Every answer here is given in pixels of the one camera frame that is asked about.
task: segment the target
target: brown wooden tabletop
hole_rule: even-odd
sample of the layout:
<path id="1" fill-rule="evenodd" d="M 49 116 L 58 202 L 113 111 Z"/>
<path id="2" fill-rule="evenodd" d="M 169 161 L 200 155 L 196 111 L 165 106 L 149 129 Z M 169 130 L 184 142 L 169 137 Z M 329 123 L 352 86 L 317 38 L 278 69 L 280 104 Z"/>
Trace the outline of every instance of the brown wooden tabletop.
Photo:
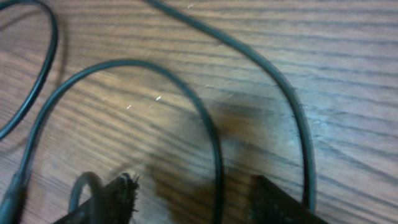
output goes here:
<path id="1" fill-rule="evenodd" d="M 398 1 L 168 0 L 273 62 L 302 100 L 315 145 L 317 215 L 330 223 L 398 223 Z M 241 54 L 141 0 L 54 0 L 60 44 L 23 122 L 0 143 L 0 197 L 51 92 L 106 60 L 155 62 L 203 99 L 221 137 L 224 223 L 246 223 L 251 174 L 297 200 L 302 154 L 275 83 Z M 27 96 L 49 44 L 33 6 L 0 13 L 0 126 Z M 179 89 L 143 68 L 113 68 L 76 84 L 39 143 L 23 223 L 66 214 L 75 179 L 140 175 L 136 223 L 210 223 L 213 153 Z"/>

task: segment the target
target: wood grain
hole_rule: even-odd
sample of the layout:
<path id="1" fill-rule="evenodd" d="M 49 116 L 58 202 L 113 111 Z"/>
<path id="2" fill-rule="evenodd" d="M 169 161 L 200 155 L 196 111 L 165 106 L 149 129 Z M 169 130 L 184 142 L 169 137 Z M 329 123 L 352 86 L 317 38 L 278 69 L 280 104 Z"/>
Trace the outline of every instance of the wood grain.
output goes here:
<path id="1" fill-rule="evenodd" d="M 320 217 L 398 223 L 398 1 L 167 3 L 249 44 L 285 73 L 312 130 Z M 248 59 L 144 1 L 49 4 L 58 14 L 60 46 L 36 104 L 0 144 L 0 197 L 57 85 L 105 60 L 139 58 L 184 79 L 213 116 L 226 166 L 225 223 L 246 223 L 251 174 L 300 199 L 302 155 L 292 113 Z M 49 34 L 36 7 L 0 13 L 1 125 L 35 81 Z M 201 120 L 178 89 L 148 70 L 98 72 L 62 98 L 38 145 L 23 223 L 66 214 L 72 185 L 88 170 L 104 182 L 121 172 L 141 176 L 136 223 L 211 220 L 213 157 Z"/>

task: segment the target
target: cord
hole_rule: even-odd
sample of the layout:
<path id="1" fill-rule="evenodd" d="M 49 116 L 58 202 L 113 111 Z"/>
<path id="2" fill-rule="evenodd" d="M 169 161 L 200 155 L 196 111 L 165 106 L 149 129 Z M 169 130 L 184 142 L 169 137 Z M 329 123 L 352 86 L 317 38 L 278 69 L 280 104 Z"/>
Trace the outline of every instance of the cord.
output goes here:
<path id="1" fill-rule="evenodd" d="M 93 172 L 85 172 L 77 178 L 75 185 L 72 188 L 72 193 L 70 194 L 68 212 L 71 213 L 79 207 L 80 195 L 86 184 L 91 189 L 90 223 L 107 223 L 109 220 L 106 220 L 106 203 L 104 199 L 103 186 L 101 179 Z"/>
<path id="2" fill-rule="evenodd" d="M 239 40 L 231 37 L 230 35 L 222 33 L 222 31 L 215 29 L 207 24 L 200 22 L 190 16 L 187 16 L 178 10 L 163 4 L 159 0 L 146 0 L 154 7 L 160 9 L 166 14 L 218 39 L 222 43 L 234 48 L 238 52 L 241 52 L 247 58 L 252 60 L 258 66 L 260 66 L 271 78 L 278 84 L 280 90 L 287 98 L 290 107 L 292 108 L 298 132 L 300 134 L 302 153 L 303 153 L 303 175 L 304 175 L 304 186 L 302 205 L 307 208 L 311 213 L 315 213 L 316 195 L 317 195 L 317 183 L 316 183 L 316 170 L 315 170 L 315 159 L 313 155 L 313 145 L 311 140 L 310 128 L 308 127 L 307 119 L 305 117 L 304 110 L 301 107 L 299 97 L 294 92 L 294 89 L 290 85 L 289 81 L 270 61 L 265 59 L 262 55 L 254 51 L 246 44 Z"/>
<path id="3" fill-rule="evenodd" d="M 57 51 L 57 45 L 58 45 L 58 25 L 57 25 L 57 20 L 51 11 L 51 8 L 48 7 L 48 5 L 36 1 L 36 0 L 13 0 L 13 1 L 5 1 L 0 3 L 0 11 L 3 9 L 16 5 L 16 4 L 32 4 L 39 6 L 44 13 L 49 17 L 50 23 L 51 23 L 51 41 L 49 45 L 49 49 L 47 50 L 47 54 L 44 59 L 44 63 L 42 65 L 42 68 L 39 72 L 39 75 L 37 76 L 36 82 L 34 83 L 32 89 L 30 90 L 30 93 L 26 97 L 25 101 L 21 105 L 21 107 L 18 109 L 18 111 L 14 114 L 14 116 L 8 121 L 8 123 L 0 130 L 0 140 L 2 140 L 4 137 L 6 137 L 18 124 L 22 119 L 24 119 L 24 116 L 27 114 L 27 112 L 30 110 L 30 108 L 33 106 L 35 103 L 35 100 L 39 96 L 40 91 L 42 90 L 44 83 L 47 79 L 47 76 L 49 75 L 50 69 L 52 62 L 54 61 L 54 56 Z"/>
<path id="4" fill-rule="evenodd" d="M 8 6 L 11 6 L 16 3 L 31 3 L 34 2 L 35 4 L 38 4 L 40 6 L 43 6 L 46 8 L 46 10 L 49 12 L 50 15 L 50 20 L 51 23 L 53 24 L 52 26 L 52 41 L 53 42 L 53 37 L 54 33 L 56 33 L 56 38 L 58 34 L 57 30 L 57 23 L 55 20 L 55 17 L 53 16 L 50 8 L 46 6 L 42 2 L 38 2 L 37 0 L 20 0 L 20 1 L 13 1 L 13 2 L 4 2 L 0 4 L 0 10 L 4 9 Z M 314 164 L 314 158 L 313 158 L 313 146 L 312 146 L 312 141 L 310 137 L 310 131 L 309 127 L 307 124 L 307 120 L 305 118 L 305 113 L 303 109 L 301 108 L 299 98 L 293 91 L 292 87 L 290 86 L 289 82 L 287 79 L 283 76 L 283 74 L 278 71 L 278 69 L 273 66 L 268 60 L 266 60 L 264 57 L 259 55 L 257 52 L 253 51 L 250 47 L 247 45 L 244 45 L 240 41 L 234 39 L 231 36 L 228 36 L 221 31 L 212 28 L 194 18 L 188 17 L 185 14 L 182 14 L 181 12 L 178 12 L 176 9 L 166 6 L 165 4 L 157 1 L 157 0 L 147 0 L 150 4 L 155 6 L 156 8 L 160 9 L 161 11 L 164 11 L 165 13 L 169 14 L 170 16 L 187 23 L 188 25 L 204 32 L 207 33 L 214 38 L 222 41 L 223 43 L 229 45 L 230 47 L 236 49 L 237 51 L 241 52 L 248 58 L 250 58 L 253 62 L 258 64 L 265 72 L 267 72 L 273 79 L 274 81 L 278 84 L 280 89 L 282 90 L 283 94 L 287 98 L 289 105 L 292 108 L 293 114 L 296 119 L 298 131 L 300 133 L 300 140 L 301 140 L 301 145 L 302 145 L 302 152 L 303 152 L 303 172 L 304 172 L 304 190 L 303 190 L 303 200 L 302 204 L 304 207 L 308 208 L 310 212 L 314 212 L 315 210 L 315 194 L 316 194 L 316 182 L 315 182 L 315 164 Z M 55 49 L 52 49 L 51 46 L 52 44 L 50 43 L 50 50 L 53 50 L 53 53 L 55 54 Z M 47 73 L 45 73 L 45 76 L 47 76 L 50 65 L 52 63 L 53 56 L 49 57 L 49 59 L 45 60 L 45 63 L 47 62 L 49 64 Z M 2 204 L 0 206 L 0 220 L 6 220 L 9 222 L 3 222 L 4 224 L 10 224 L 12 220 L 9 217 L 13 217 L 17 213 L 17 208 L 21 205 L 22 202 L 22 194 L 25 192 L 27 184 L 30 179 L 30 175 L 32 172 L 32 163 L 34 160 L 34 155 L 35 155 L 35 145 L 37 144 L 37 141 L 39 140 L 40 136 L 40 130 L 42 129 L 42 126 L 44 125 L 46 117 L 50 114 L 52 108 L 56 105 L 57 101 L 62 97 L 62 95 L 70 88 L 72 87 L 76 82 L 80 81 L 81 79 L 87 77 L 88 75 L 97 72 L 99 70 L 111 68 L 111 67 L 119 67 L 119 66 L 138 66 L 138 67 L 146 67 L 150 70 L 153 70 L 164 77 L 168 78 L 171 82 L 173 82 L 175 85 L 177 85 L 184 93 L 185 95 L 192 101 L 193 105 L 195 108 L 198 110 L 204 124 L 206 127 L 206 130 L 208 131 L 209 137 L 211 139 L 211 143 L 213 145 L 213 154 L 215 157 L 215 201 L 214 201 L 214 209 L 213 209 L 213 224 L 221 224 L 222 223 L 222 216 L 223 216 L 223 202 L 224 202 L 224 172 L 223 172 L 223 161 L 221 157 L 221 148 L 220 148 L 220 141 L 218 137 L 218 133 L 216 131 L 215 125 L 213 124 L 213 121 L 211 120 L 210 115 L 206 111 L 205 107 L 203 106 L 203 103 L 199 99 L 199 97 L 196 96 L 196 94 L 186 85 L 184 82 L 179 79 L 177 76 L 173 75 L 166 69 L 155 65 L 150 62 L 145 62 L 142 60 L 113 60 L 113 61 L 108 61 L 108 62 L 103 62 L 97 65 L 94 65 L 90 68 L 86 68 L 83 71 L 77 73 L 76 75 L 72 76 L 69 80 L 67 80 L 65 83 L 63 83 L 61 86 L 59 86 L 53 93 L 52 95 L 48 98 L 42 109 L 40 110 L 39 115 L 37 116 L 35 123 L 33 125 L 32 131 L 29 134 L 28 142 L 26 145 L 25 153 L 23 155 L 23 158 L 21 160 L 20 166 L 18 171 L 16 172 L 14 178 L 12 179 L 10 186 L 3 198 Z"/>

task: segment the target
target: wooden surface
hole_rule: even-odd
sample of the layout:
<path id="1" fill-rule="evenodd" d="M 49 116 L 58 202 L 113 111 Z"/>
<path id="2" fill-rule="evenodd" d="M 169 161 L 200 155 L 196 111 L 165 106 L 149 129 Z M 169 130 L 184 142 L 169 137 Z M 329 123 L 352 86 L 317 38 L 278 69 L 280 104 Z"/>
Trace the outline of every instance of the wooden surface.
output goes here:
<path id="1" fill-rule="evenodd" d="M 398 1 L 167 2 L 251 45 L 296 88 L 315 145 L 317 215 L 330 223 L 398 223 Z M 224 223 L 246 223 L 251 174 L 300 199 L 294 119 L 257 66 L 144 1 L 49 3 L 61 30 L 55 64 L 32 110 L 0 143 L 0 197 L 56 86 L 90 65 L 139 58 L 183 78 L 213 116 L 226 170 Z M 1 126 L 35 81 L 49 34 L 36 7 L 1 12 Z M 109 69 L 62 98 L 38 145 L 23 223 L 66 214 L 72 184 L 88 170 L 104 182 L 121 172 L 141 176 L 136 223 L 211 220 L 208 137 L 190 102 L 158 74 Z"/>

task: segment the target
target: wooden table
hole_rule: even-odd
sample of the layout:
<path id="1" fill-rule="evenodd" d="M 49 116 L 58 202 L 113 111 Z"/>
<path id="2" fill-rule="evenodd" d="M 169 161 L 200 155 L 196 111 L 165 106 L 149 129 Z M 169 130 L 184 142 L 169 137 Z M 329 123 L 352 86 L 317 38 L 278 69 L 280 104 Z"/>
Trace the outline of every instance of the wooden table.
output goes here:
<path id="1" fill-rule="evenodd" d="M 398 223 L 398 2 L 169 0 L 249 44 L 302 100 L 317 161 L 317 215 L 330 223 Z M 60 44 L 36 104 L 0 143 L 0 197 L 51 92 L 83 68 L 116 58 L 158 63 L 203 99 L 220 132 L 224 223 L 246 223 L 251 174 L 297 200 L 302 155 L 285 98 L 247 58 L 139 0 L 54 0 Z M 0 120 L 28 94 L 49 43 L 38 8 L 0 14 Z M 59 102 L 43 132 L 23 223 L 66 214 L 75 179 L 139 174 L 137 223 L 209 223 L 213 155 L 190 102 L 141 68 L 98 72 Z"/>

